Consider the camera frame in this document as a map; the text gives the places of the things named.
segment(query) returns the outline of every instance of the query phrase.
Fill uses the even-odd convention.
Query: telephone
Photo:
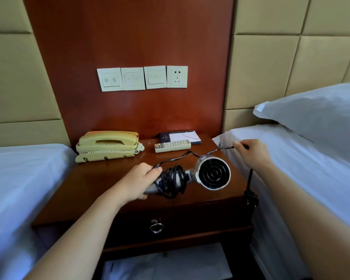
[[[139,142],[137,132],[126,131],[94,131],[88,132],[79,139],[76,145],[79,155],[77,163],[132,157],[144,146]]]

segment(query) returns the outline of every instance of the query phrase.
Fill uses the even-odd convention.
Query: forearm
[[[112,221],[123,205],[114,187],[100,196],[42,257],[25,280],[90,280]]]
[[[257,169],[314,279],[350,279],[350,227],[274,164]]]

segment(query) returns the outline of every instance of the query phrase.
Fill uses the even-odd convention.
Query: white pillow
[[[315,144],[350,152],[350,83],[265,102],[254,115],[286,126]]]

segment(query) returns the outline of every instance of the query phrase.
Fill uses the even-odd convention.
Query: nightstand
[[[199,155],[217,148],[208,135],[200,135],[202,144],[192,145]],[[158,139],[140,141],[145,150],[134,157],[76,164],[32,226],[45,243],[42,228],[52,226],[62,235],[108,188],[119,181],[134,165],[141,162],[155,165],[169,158],[180,157],[185,150],[155,153]],[[96,268],[95,279],[101,276],[104,261],[189,246],[222,242],[228,261],[235,254],[249,251],[253,232],[252,208],[243,200],[246,180],[219,150],[213,155],[222,158],[231,169],[227,187],[210,191],[196,183],[187,185],[184,194],[166,199],[155,194],[147,200],[136,200],[121,208],[114,219],[104,250]],[[197,157],[185,158],[162,165],[164,169],[176,164],[184,169],[194,168]],[[162,231],[155,234],[151,225],[161,223]],[[244,266],[244,257],[238,257]],[[231,265],[233,274],[236,265]]]

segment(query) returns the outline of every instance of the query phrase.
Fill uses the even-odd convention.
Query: air conditioner remote
[[[158,143],[154,145],[156,153],[183,150],[191,148],[189,140],[170,141],[169,143]]]

